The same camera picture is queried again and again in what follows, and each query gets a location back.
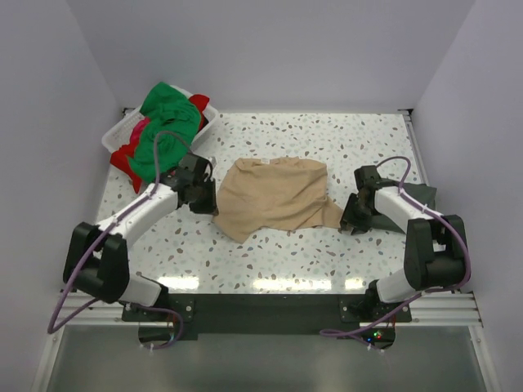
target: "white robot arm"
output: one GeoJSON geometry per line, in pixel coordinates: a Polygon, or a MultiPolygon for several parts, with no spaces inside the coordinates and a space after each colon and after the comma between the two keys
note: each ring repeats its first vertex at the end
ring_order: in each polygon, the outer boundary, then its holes
{"type": "Polygon", "coordinates": [[[448,287],[460,283],[466,273],[462,248],[440,222],[449,223],[466,243],[464,224],[456,215],[428,215],[401,197],[399,183],[383,179],[376,166],[355,170],[358,194],[351,194],[341,221],[342,229],[352,233],[366,232],[373,216],[390,218],[406,234],[404,266],[394,274],[369,284],[366,292],[369,307],[397,304],[432,287],[448,287]]]}
{"type": "Polygon", "coordinates": [[[74,287],[107,303],[165,305],[168,294],[165,286],[129,274],[127,250],[156,221],[183,204],[188,204],[194,213],[217,214],[212,164],[191,153],[180,161],[178,167],[163,173],[158,184],[149,185],[120,212],[95,225],[83,222],[74,229],[65,262],[64,282],[69,280],[78,261],[95,239],[108,230],[105,240],[95,249],[99,253],[89,256],[74,280],[74,287]]]}

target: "beige cloth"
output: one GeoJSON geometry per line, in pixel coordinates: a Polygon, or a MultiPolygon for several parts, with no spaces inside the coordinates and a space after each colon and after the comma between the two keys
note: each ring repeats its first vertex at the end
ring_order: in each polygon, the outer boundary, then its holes
{"type": "Polygon", "coordinates": [[[312,159],[238,159],[217,193],[214,223],[242,243],[261,227],[340,227],[342,209],[326,194],[327,166],[312,159]]]}

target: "dark green cloth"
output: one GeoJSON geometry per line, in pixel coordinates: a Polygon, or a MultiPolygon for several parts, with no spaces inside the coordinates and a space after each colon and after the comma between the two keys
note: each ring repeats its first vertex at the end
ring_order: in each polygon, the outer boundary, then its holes
{"type": "MultiPolygon", "coordinates": [[[[134,158],[129,166],[142,180],[152,182],[155,177],[153,143],[160,131],[173,131],[190,145],[198,133],[200,113],[186,96],[164,82],[150,91],[140,113],[150,123],[140,135],[134,158]]],[[[160,172],[175,167],[187,153],[187,148],[172,135],[161,135],[158,140],[160,172]]]]}

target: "speckled white tabletop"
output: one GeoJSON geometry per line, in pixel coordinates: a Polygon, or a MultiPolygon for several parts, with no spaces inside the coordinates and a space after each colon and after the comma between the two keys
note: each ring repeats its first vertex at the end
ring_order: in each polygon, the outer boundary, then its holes
{"type": "MultiPolygon", "coordinates": [[[[420,183],[413,149],[399,114],[221,114],[198,155],[215,157],[217,186],[237,158],[298,156],[327,164],[329,195],[345,208],[355,192],[353,171],[392,155],[413,162],[407,181],[420,183]]],[[[399,179],[401,161],[381,170],[399,179]]],[[[130,203],[127,175],[111,167],[97,220],[130,203]]],[[[172,292],[363,292],[398,270],[405,236],[381,230],[350,236],[335,229],[260,229],[243,244],[227,238],[209,216],[184,207],[145,233],[129,252],[132,273],[172,292]]]]}

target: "white plastic basket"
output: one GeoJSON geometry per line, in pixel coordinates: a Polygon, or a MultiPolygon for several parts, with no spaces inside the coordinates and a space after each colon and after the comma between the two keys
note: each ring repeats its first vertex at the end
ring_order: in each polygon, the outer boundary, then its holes
{"type": "MultiPolygon", "coordinates": [[[[179,88],[176,86],[171,86],[176,88],[179,92],[181,92],[186,97],[191,97],[193,94],[190,92],[184,90],[183,88],[179,88]]],[[[134,109],[130,114],[125,116],[118,124],[116,124],[114,127],[109,129],[105,135],[101,138],[101,143],[106,147],[110,153],[113,153],[114,151],[118,150],[122,145],[126,145],[129,143],[129,138],[131,137],[132,129],[138,124],[139,121],[141,121],[144,116],[140,113],[141,106],[134,109]]],[[[211,128],[211,126],[216,122],[218,118],[218,111],[214,109],[211,105],[207,105],[205,110],[203,111],[203,115],[208,120],[208,124],[202,128],[200,132],[196,134],[196,136],[193,139],[193,142],[191,144],[191,148],[195,149],[198,147],[203,141],[206,139],[206,135],[208,136],[208,130],[211,128]]]]}

